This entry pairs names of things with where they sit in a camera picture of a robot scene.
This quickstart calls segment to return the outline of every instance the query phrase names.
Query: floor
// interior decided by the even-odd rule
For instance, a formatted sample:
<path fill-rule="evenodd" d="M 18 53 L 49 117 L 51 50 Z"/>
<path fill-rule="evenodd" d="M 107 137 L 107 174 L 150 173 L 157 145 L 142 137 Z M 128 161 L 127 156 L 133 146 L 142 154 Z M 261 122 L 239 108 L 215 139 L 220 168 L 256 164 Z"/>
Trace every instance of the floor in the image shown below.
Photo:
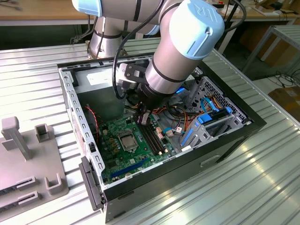
<path fill-rule="evenodd" d="M 233 65 L 235 65 L 238 69 L 241 70 L 246 64 L 247 58 L 250 54 L 251 52 L 248 51 L 248 49 L 246 49 L 243 45 L 239 43 L 229 43 L 223 55 Z M 268 64 L 264 63 L 259 58 L 255 58 L 251 67 L 248 69 L 245 75 L 251 80 L 258 80 L 264 78 L 265 76 L 274 75 L 276 74 L 276 71 L 284 73 L 286 71 L 286 68 L 287 67 L 270 67 Z"/>

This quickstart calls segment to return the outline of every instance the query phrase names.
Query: wooden table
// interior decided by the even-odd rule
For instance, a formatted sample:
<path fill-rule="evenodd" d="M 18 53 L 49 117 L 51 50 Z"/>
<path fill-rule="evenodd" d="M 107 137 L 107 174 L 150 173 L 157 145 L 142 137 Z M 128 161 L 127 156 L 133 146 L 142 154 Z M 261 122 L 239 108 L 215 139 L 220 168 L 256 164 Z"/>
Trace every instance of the wooden table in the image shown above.
<path fill-rule="evenodd" d="M 236 23 L 239 22 L 239 20 L 242 18 L 243 13 L 242 11 L 240 11 L 238 14 L 235 14 L 233 16 L 233 18 L 231 19 L 231 21 L 233 21 L 232 26 L 234 26 Z M 264 21 L 287 21 L 286 24 L 291 25 L 293 24 L 296 19 L 298 19 L 300 17 L 300 15 L 296 15 L 294 13 L 289 13 L 285 15 L 263 15 L 259 12 L 257 12 L 254 9 L 250 9 L 247 11 L 247 17 L 245 19 L 246 22 L 264 22 Z M 233 34 L 235 33 L 236 29 L 233 29 L 232 31 L 228 32 L 219 48 L 219 52 L 223 53 L 225 48 L 227 47 L 230 39 L 232 38 Z M 279 42 L 279 40 L 275 40 L 273 42 L 273 44 L 270 46 L 270 48 L 266 51 L 266 53 L 263 55 L 262 57 L 262 61 L 264 61 L 268 55 L 270 54 L 270 52 L 274 49 L 274 47 L 277 45 L 277 43 Z"/>
<path fill-rule="evenodd" d="M 87 24 L 87 15 L 78 12 L 71 0 L 18 0 L 22 11 L 0 6 L 0 26 Z"/>

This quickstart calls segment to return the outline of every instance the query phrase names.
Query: metal table surface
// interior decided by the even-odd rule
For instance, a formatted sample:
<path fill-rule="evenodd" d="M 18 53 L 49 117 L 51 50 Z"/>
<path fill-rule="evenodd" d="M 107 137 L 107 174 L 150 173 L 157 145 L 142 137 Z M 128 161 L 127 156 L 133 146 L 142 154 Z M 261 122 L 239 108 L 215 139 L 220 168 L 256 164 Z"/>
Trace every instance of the metal table surface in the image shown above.
<path fill-rule="evenodd" d="M 129 41 L 129 54 L 153 52 L 159 38 Z M 3 224 L 101 224 L 78 164 L 56 64 L 87 59 L 85 45 L 0 52 L 0 117 L 16 115 L 20 130 L 54 127 L 70 191 Z M 267 125 L 227 160 L 109 224 L 299 224 L 300 124 L 218 52 L 205 60 Z"/>

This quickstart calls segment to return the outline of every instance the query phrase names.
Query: red wire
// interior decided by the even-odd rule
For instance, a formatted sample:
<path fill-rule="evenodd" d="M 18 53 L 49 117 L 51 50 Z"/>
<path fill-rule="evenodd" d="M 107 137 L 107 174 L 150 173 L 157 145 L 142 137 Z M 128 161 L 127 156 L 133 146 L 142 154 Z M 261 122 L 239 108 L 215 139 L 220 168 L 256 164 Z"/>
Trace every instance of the red wire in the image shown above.
<path fill-rule="evenodd" d="M 97 143 L 98 143 L 99 132 L 98 132 L 98 122 L 97 122 L 96 115 L 95 115 L 95 113 L 89 107 L 86 106 L 85 108 L 87 108 L 93 114 L 93 116 L 94 116 L 94 119 L 95 119 L 95 122 L 96 122 L 96 129 L 97 129 L 96 135 L 97 135 Z"/>

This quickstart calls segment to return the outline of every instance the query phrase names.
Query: robotic arm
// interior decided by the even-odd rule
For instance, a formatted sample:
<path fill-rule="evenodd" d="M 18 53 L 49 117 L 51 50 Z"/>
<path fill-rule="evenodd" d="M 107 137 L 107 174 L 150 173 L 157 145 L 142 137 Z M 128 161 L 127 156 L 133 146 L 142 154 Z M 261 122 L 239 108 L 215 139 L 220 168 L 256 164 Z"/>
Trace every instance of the robotic arm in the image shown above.
<path fill-rule="evenodd" d="M 135 22 L 145 21 L 161 1 L 72 0 L 78 11 Z M 132 82 L 140 83 L 141 124 L 146 123 L 151 110 L 161 107 L 178 90 L 224 32 L 221 15 L 202 0 L 165 0 L 150 24 L 159 24 L 161 31 L 152 62 L 146 69 L 121 64 L 119 73 L 123 75 L 118 74 L 123 88 Z M 136 71 L 143 81 L 134 78 Z"/>

